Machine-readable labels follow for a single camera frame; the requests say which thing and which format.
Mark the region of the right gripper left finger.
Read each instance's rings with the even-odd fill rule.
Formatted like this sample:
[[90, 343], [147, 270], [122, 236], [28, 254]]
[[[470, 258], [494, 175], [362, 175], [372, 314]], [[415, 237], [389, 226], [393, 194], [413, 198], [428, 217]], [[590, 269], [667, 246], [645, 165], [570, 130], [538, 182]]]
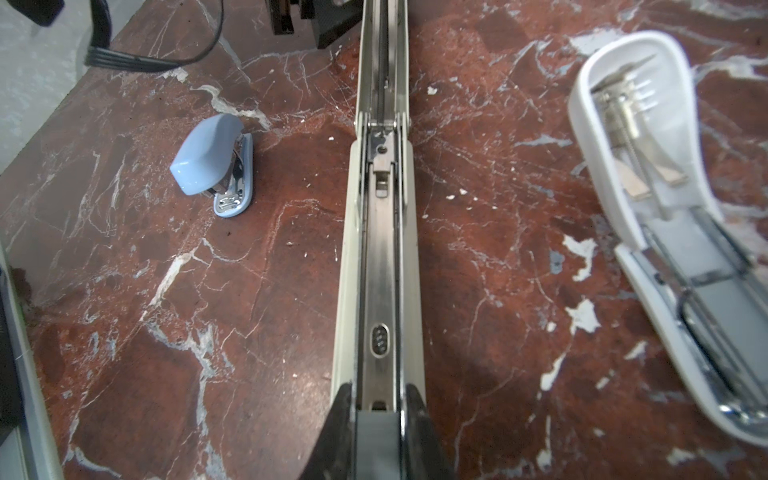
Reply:
[[338, 389], [300, 480], [346, 480], [352, 472], [352, 384]]

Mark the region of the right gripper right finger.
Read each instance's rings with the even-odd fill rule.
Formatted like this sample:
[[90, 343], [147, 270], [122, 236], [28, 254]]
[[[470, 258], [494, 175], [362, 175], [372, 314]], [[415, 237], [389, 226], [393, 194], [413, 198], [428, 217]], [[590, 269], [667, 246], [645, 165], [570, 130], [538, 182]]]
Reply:
[[400, 478], [454, 479], [455, 471], [418, 390], [408, 383], [400, 402]]

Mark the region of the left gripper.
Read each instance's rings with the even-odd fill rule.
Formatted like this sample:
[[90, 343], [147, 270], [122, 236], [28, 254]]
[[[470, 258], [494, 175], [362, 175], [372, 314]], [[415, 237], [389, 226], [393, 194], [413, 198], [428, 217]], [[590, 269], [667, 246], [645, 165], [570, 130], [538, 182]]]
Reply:
[[302, 21], [311, 23], [317, 49], [330, 46], [363, 17], [363, 2], [332, 0], [267, 0], [270, 26], [275, 35], [295, 33], [292, 7], [298, 8]]

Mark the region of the white mini stapler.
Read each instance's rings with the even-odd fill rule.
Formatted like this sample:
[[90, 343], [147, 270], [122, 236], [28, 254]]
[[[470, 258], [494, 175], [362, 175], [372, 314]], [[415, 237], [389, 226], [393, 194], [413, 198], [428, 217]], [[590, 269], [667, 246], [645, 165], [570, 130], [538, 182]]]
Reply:
[[710, 188], [681, 45], [641, 31], [601, 47], [568, 115], [618, 261], [682, 382], [720, 429], [765, 446], [767, 288]]

